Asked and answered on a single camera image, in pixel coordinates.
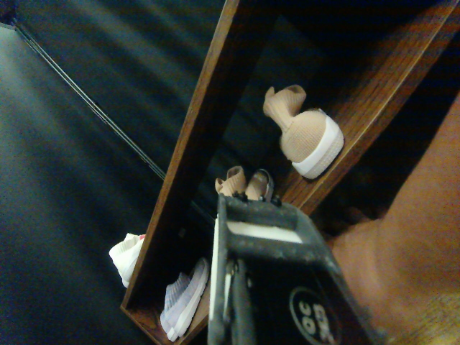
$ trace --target wooden panel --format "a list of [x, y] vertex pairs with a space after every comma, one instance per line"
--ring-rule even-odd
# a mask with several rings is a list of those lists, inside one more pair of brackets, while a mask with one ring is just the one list
[[290, 169], [280, 184], [284, 202], [310, 214], [357, 163], [459, 30], [457, 4], [438, 3], [376, 45], [364, 72], [355, 74], [326, 108], [345, 136], [341, 154], [314, 181]]
[[150, 307], [138, 307], [132, 309], [121, 309], [140, 327], [149, 338], [151, 338], [156, 344], [164, 345], [186, 345], [188, 344], [198, 333], [200, 333], [208, 324], [208, 312], [209, 312], [209, 296], [211, 284], [208, 283], [204, 290], [203, 296], [201, 297], [198, 308], [193, 317], [192, 323], [188, 328], [184, 336], [177, 339], [174, 343], [169, 341], [166, 337], [163, 328], [160, 325], [160, 314], [162, 312], [163, 305], [151, 305]]
[[208, 166], [277, 15], [267, 1], [227, 1], [180, 132], [122, 307], [129, 309], [145, 278], [164, 284], [159, 250], [178, 228]]

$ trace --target black device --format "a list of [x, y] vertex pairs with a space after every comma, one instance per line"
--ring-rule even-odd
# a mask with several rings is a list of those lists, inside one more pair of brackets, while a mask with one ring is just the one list
[[296, 207], [220, 195], [214, 241], [209, 345], [383, 344]]

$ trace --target beige knit shoe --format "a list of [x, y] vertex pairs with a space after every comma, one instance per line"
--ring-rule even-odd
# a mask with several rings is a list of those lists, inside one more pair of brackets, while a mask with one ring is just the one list
[[246, 190], [246, 178], [242, 167], [233, 167], [227, 172], [225, 181], [216, 178], [216, 192], [225, 196], [233, 196], [233, 193], [243, 193]]
[[271, 87], [265, 94], [264, 114], [282, 130], [281, 150], [294, 168], [306, 178], [317, 178], [339, 154], [344, 135], [321, 109], [298, 114], [306, 93], [299, 85], [278, 93]]

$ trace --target wooden shelf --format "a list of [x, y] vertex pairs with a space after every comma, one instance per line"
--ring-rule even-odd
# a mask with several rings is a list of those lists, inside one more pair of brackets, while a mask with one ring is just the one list
[[[338, 75], [331, 72], [341, 63], [340, 56], [326, 64], [324, 72], [316, 76], [318, 83], [310, 85], [318, 85], [317, 94], [330, 96], [321, 107], [341, 127], [345, 146], [317, 180], [308, 181], [292, 169], [275, 174], [284, 202], [312, 212], [356, 164], [459, 30], [458, 2], [438, 2], [396, 29], [387, 27], [354, 61], [353, 73], [347, 74], [346, 68]], [[193, 244], [197, 234], [185, 244], [195, 251], [180, 249], [178, 229], [183, 226], [185, 213], [181, 210], [189, 206], [281, 13], [270, 4], [264, 0], [227, 0], [224, 5], [121, 304], [121, 309], [157, 344], [171, 344], [160, 325], [167, 284], [179, 271], [186, 272], [186, 266], [199, 256], [206, 255], [206, 250], [196, 245], [199, 239]], [[274, 167], [278, 165], [286, 166], [285, 159], [283, 163], [273, 161]], [[187, 344], [206, 327], [209, 290], [207, 286], [188, 332], [175, 344]]]
[[188, 328], [184, 336], [178, 340], [171, 342], [166, 337], [166, 333], [160, 325], [160, 314], [163, 310], [163, 304], [158, 303], [157, 305], [151, 304], [144, 307], [136, 307], [131, 309], [121, 309], [140, 327], [149, 338], [151, 338], [156, 344], [164, 345], [186, 345], [188, 344], [198, 333], [200, 333], [208, 325], [208, 312], [209, 312], [209, 294], [210, 286], [208, 283], [204, 290], [203, 296], [201, 296], [200, 303], [193, 317], [192, 323]]
[[311, 214], [385, 130], [459, 30], [458, 1], [441, 1], [386, 36], [325, 110], [345, 137], [341, 154], [317, 180], [294, 169], [277, 179], [282, 200]]

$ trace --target wooden shoe rack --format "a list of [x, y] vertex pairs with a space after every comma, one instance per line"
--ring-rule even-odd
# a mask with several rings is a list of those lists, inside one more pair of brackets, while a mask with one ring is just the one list
[[[121, 304], [121, 309], [157, 344], [171, 344], [161, 328], [160, 314], [165, 286], [170, 283], [166, 278], [176, 273], [170, 273], [168, 267], [180, 257], [180, 248], [175, 244], [182, 226], [178, 210], [189, 207], [278, 16], [285, 16], [313, 39], [319, 30], [327, 30], [331, 40], [319, 42], [327, 52], [340, 46], [341, 32], [348, 30], [360, 35], [377, 25], [369, 22], [367, 26], [360, 25], [360, 16], [366, 14], [358, 9], [339, 13], [321, 5], [321, 1], [304, 2], [301, 9], [294, 10], [285, 4], [263, 0], [227, 0], [224, 5]], [[353, 62], [352, 73], [337, 68], [343, 63], [337, 57], [322, 67], [315, 77], [321, 81], [316, 84], [316, 92], [331, 93], [333, 88], [334, 97], [324, 107], [341, 127], [345, 146], [329, 169], [313, 181], [302, 178], [293, 169], [288, 173], [274, 169], [284, 202], [311, 214], [359, 161], [458, 32], [458, 2], [427, 4], [395, 26], [377, 25], [380, 34]], [[309, 25], [309, 18], [318, 15], [342, 16], [340, 27], [331, 24], [334, 20], [323, 26]], [[349, 16], [349, 21], [344, 21], [343, 16]], [[278, 164], [276, 158], [271, 164]], [[190, 328], [175, 344], [187, 344], [206, 327], [208, 307], [207, 287]]]

